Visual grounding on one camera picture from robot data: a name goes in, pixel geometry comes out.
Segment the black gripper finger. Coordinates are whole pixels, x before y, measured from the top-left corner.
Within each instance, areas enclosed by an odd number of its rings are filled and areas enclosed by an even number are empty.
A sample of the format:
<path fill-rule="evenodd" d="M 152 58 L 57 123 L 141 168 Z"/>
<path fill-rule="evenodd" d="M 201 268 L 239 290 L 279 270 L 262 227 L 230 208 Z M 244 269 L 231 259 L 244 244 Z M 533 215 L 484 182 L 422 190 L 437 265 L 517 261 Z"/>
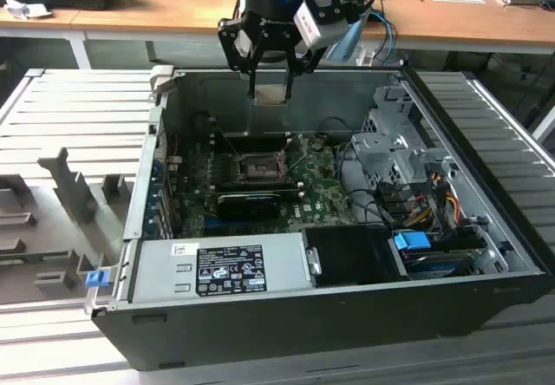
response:
<path fill-rule="evenodd" d="M 285 60 L 287 61 L 287 69 L 285 75 L 285 93 L 284 98 L 291 98 L 291 90 L 294 78 L 303 74 L 311 74 L 317 67 L 318 63 L 324 55 L 324 48 L 315 51 L 309 50 L 301 58 L 297 58 L 293 49 L 285 51 Z"/>
<path fill-rule="evenodd" d="M 243 30 L 240 19 L 222 18 L 218 23 L 218 38 L 228 66 L 249 78 L 247 96 L 254 98 L 256 70 L 261 58 L 257 47 L 252 47 L 251 39 Z"/>

